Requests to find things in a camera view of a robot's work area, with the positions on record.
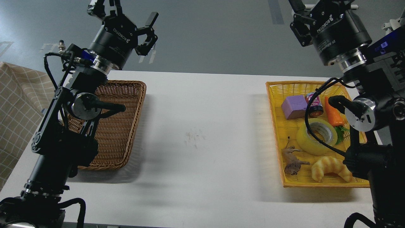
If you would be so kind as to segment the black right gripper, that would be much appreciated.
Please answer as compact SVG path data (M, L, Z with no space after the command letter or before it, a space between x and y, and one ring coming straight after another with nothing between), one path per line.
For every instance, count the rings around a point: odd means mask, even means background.
M290 28L302 47L314 45L324 66L337 56L370 45L372 39L352 0L319 0L307 9L301 0L289 0L293 10Z

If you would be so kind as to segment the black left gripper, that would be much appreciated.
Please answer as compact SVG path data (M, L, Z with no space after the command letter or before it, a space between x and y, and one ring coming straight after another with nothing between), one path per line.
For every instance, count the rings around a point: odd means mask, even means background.
M88 47L89 50L114 64L114 69L122 70L129 56L135 49L139 56L147 56L158 40L153 28L158 12L151 12L144 27L136 25L122 14L120 0L109 0L116 9L107 17L104 0L91 0L87 14L103 21L100 30ZM145 41L138 45L138 37L146 35Z

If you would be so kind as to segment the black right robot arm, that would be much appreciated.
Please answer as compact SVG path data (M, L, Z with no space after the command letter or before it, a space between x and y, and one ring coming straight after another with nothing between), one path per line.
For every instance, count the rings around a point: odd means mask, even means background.
M289 3L294 12L290 27L300 44L314 45L325 66L337 64L343 72L315 95L338 82L353 82L359 92L353 101L330 97L349 122L349 148L343 152L323 143L344 157L354 177L369 181L374 220L353 213L344 227L361 221L370 228L403 228L404 13L385 23L386 35L372 43L350 0L319 0L311 9L301 0Z

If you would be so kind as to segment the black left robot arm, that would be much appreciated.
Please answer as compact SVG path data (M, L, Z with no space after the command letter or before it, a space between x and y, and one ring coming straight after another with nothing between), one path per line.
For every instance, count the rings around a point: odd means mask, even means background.
M107 83L112 69L122 70L133 51L147 56L158 40L153 28L158 12L138 28L123 13L119 0L109 4L116 7L109 15L103 0L88 5L87 13L102 21L89 48L65 47L60 40L59 51L44 56L55 94L32 139L32 152L39 158L25 189L20 196L1 201L2 228L61 228L65 208L73 204L80 206L76 227L84 226L84 199L60 201L69 190L66 181L77 175L78 166L87 167L96 157L99 121L126 110L122 104L101 101L95 92Z

